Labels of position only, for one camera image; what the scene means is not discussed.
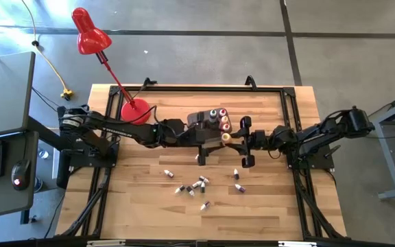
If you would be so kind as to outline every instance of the red desk lamp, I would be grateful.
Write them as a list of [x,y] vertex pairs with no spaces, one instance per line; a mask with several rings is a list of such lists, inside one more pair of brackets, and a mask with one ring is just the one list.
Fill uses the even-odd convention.
[[103,52],[112,41],[109,36],[94,26],[93,20],[84,8],[76,8],[73,11],[73,21],[79,30],[77,47],[81,54],[95,54],[101,64],[104,64],[115,82],[123,92],[126,103],[121,108],[121,118],[124,121],[131,121],[133,124],[144,124],[150,117],[149,104],[144,99],[134,99],[118,81],[114,72],[110,69],[108,58]]

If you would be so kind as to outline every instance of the lamp base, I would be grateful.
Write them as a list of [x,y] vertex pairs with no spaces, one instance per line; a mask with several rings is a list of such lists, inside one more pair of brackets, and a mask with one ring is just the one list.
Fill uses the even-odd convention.
[[151,112],[146,113],[150,107],[144,99],[134,99],[135,109],[132,108],[129,102],[126,102],[121,108],[121,119],[123,121],[133,121],[131,124],[141,125],[144,124],[150,117]]

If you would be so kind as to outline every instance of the wooden tabletop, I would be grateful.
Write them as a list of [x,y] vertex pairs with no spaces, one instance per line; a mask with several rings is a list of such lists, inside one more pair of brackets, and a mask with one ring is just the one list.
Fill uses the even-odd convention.
[[[109,88],[109,84],[93,85],[88,102],[91,110],[105,112]],[[302,127],[320,122],[312,87],[296,86],[295,90]],[[251,131],[262,129],[270,134],[277,125],[283,125],[278,93],[150,91],[141,92],[138,97],[150,106],[158,106],[159,119],[181,118],[187,122],[189,113],[224,107],[234,131],[245,115],[252,118]],[[154,123],[153,114],[149,123]],[[201,167],[195,160],[197,152],[197,148],[151,150],[123,137],[119,161],[110,180],[101,238],[302,239],[294,179],[286,168],[284,155],[274,160],[267,152],[253,151],[256,165],[243,169],[241,156],[229,148],[212,153],[207,165]],[[240,175],[236,183],[246,188],[245,193],[234,187],[234,168]],[[174,177],[164,175],[165,169],[173,172]],[[93,169],[86,167],[70,177],[56,234],[68,229],[84,208],[92,173]],[[206,193],[195,190],[195,197],[186,191],[174,193],[177,187],[191,185],[201,175],[210,180]],[[312,178],[319,208],[335,229],[345,235],[333,179],[322,170],[312,170]],[[207,200],[210,207],[200,211]],[[98,204],[91,218],[91,230],[97,207]],[[306,212],[313,232],[310,210]]]

